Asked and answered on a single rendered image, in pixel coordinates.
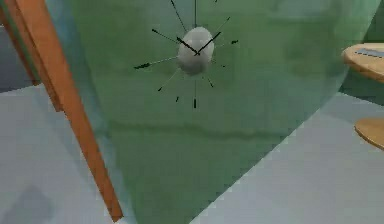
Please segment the orange wooden door frame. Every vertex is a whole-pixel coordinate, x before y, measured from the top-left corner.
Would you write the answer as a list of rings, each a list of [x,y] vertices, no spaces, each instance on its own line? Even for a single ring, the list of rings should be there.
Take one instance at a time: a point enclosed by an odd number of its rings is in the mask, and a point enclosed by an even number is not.
[[[113,222],[123,218],[122,208],[85,112],[56,29],[44,0],[0,0],[0,19],[13,21],[8,32],[25,45],[47,93],[58,111],[65,113]]]

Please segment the grey wall clock black spokes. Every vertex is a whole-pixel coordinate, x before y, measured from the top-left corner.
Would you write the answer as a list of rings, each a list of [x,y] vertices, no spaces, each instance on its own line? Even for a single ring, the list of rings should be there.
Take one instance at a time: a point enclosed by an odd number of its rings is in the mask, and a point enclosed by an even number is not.
[[[202,76],[202,78],[207,79],[211,87],[214,87],[211,79],[209,77],[205,77],[203,73],[207,70],[213,61],[213,53],[215,50],[214,41],[221,34],[220,29],[231,19],[231,17],[228,16],[224,22],[216,29],[215,35],[212,35],[207,28],[197,25],[197,0],[194,0],[194,23],[193,27],[190,30],[187,30],[180,17],[174,0],[169,1],[171,2],[177,18],[183,27],[185,32],[184,36],[182,38],[176,37],[175,39],[172,39],[160,33],[156,29],[152,29],[152,32],[176,43],[179,47],[177,54],[174,57],[136,65],[134,66],[134,69],[144,69],[158,63],[163,63],[165,61],[175,59],[178,64],[178,69],[159,87],[158,91],[161,91],[179,71],[183,71],[187,76],[190,77]]]

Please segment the grey flat object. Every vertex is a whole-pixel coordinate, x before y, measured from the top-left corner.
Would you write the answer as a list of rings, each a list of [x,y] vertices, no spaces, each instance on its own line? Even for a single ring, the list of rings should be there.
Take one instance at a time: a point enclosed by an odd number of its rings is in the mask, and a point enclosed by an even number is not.
[[[384,52],[375,49],[361,48],[356,50],[355,53],[370,57],[384,58]]]

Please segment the round light wooden table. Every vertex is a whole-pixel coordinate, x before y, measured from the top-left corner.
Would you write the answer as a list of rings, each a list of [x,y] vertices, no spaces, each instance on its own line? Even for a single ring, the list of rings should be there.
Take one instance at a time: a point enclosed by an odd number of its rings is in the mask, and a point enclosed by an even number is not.
[[[384,43],[362,43],[347,47],[342,51],[344,63],[361,75],[384,83],[384,58],[356,54],[361,48],[384,52]],[[356,133],[369,144],[384,151],[384,116],[360,118],[354,124]]]

